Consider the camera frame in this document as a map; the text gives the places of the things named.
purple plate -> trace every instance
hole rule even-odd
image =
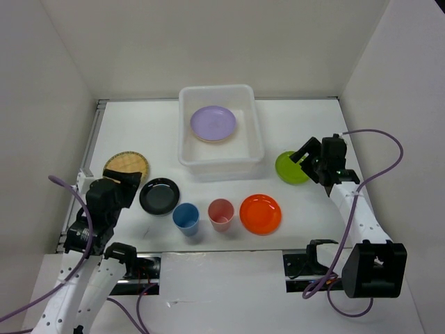
[[[195,135],[204,141],[221,141],[235,131],[236,118],[229,109],[205,106],[192,115],[190,126]]]

white table surface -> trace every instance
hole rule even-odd
[[[305,248],[315,238],[339,240],[344,224],[323,187],[312,182],[301,186],[281,182],[275,174],[275,158],[283,151],[299,148],[311,136],[321,138],[343,132],[346,125],[336,100],[257,101],[257,108],[266,147],[263,177],[195,183],[177,161],[176,101],[107,104],[91,156],[92,172],[100,175],[109,157],[135,150],[149,160],[150,179],[173,179],[181,189],[181,201],[194,202],[204,212],[201,237],[187,240],[173,225],[171,215],[154,218],[135,199],[131,209],[122,211],[112,241],[134,245],[139,252],[267,250],[163,253],[159,295],[146,296],[141,303],[141,314],[150,333],[423,334],[406,282],[399,298],[376,300],[372,311],[359,319],[337,314],[325,292],[307,301],[301,293],[286,293],[282,252],[269,249]],[[351,144],[347,159],[347,167],[361,177]],[[229,198],[239,208],[242,199],[252,193],[267,193],[281,205],[283,221],[277,232],[256,236],[242,228],[238,220],[229,234],[212,230],[205,209],[213,198]],[[54,285],[61,258],[62,255],[45,256],[32,300]],[[348,299],[344,292],[332,295],[344,311],[358,312],[367,304],[367,300]],[[136,316],[135,296],[116,299]],[[31,308],[24,328],[32,328],[44,308],[45,303]],[[138,331],[121,310],[105,303],[91,333]]]
[[[150,165],[148,179],[167,177],[181,191],[180,202],[191,202],[200,210],[200,231],[187,238],[175,227],[171,214],[162,218],[147,214],[136,194],[130,209],[123,209],[112,241],[131,244],[138,252],[241,251],[305,248],[311,239],[340,240],[344,223],[337,208],[319,184],[308,181],[292,186],[275,173],[275,159],[288,150],[299,149],[311,137],[323,138],[346,131],[337,100],[256,101],[266,156],[255,180],[196,182],[177,158],[178,101],[109,102],[103,114],[90,169],[102,175],[114,154],[133,150],[143,154]],[[349,138],[347,167],[359,165]],[[235,217],[226,233],[211,227],[209,203],[226,198],[236,213],[242,201],[254,193],[272,196],[282,209],[279,229],[258,236],[248,232]],[[73,210],[70,222],[74,221]]]
[[[62,255],[46,255],[32,299],[49,291]],[[116,296],[136,318],[136,296]],[[333,292],[343,311],[362,311],[367,299]],[[24,329],[42,316],[45,303],[31,308]],[[309,300],[286,293],[282,252],[164,253],[158,296],[145,296],[140,307],[151,334],[423,334],[407,283],[397,299],[377,299],[362,318],[336,313],[320,292]],[[124,313],[105,302],[91,334],[136,334]]]

wicker plate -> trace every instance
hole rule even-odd
[[[142,177],[140,183],[143,184],[147,180],[149,165],[146,158],[134,151],[125,151],[111,157],[105,164],[104,169],[115,170],[122,173],[141,172]]]

red plate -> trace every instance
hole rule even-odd
[[[267,195],[256,194],[247,197],[239,209],[244,227],[255,234],[270,234],[281,222],[281,209],[275,200]]]

white wall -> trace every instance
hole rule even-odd
[[[29,302],[54,251],[95,102],[38,0],[0,1],[0,315]],[[23,315],[0,324],[20,329]]]
[[[427,334],[443,333],[445,276],[445,14],[434,0],[392,0],[340,102],[350,129],[398,137],[405,160],[369,186],[382,225],[408,249],[407,279]],[[397,149],[355,135],[364,175]]]
[[[98,98],[337,96],[387,0],[42,0]]]

